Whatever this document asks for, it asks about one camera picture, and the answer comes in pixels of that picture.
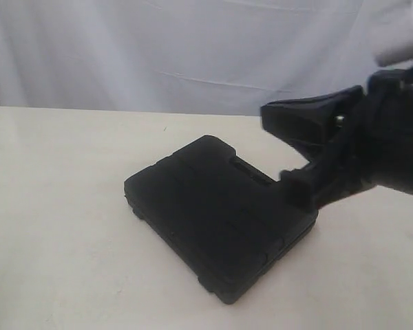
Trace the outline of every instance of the white curtain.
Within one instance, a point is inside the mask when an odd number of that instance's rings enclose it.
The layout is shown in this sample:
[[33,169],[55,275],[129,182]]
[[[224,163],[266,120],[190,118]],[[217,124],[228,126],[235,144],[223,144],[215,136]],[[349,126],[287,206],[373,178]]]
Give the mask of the white curtain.
[[0,104],[257,114],[364,83],[369,2],[0,0]]

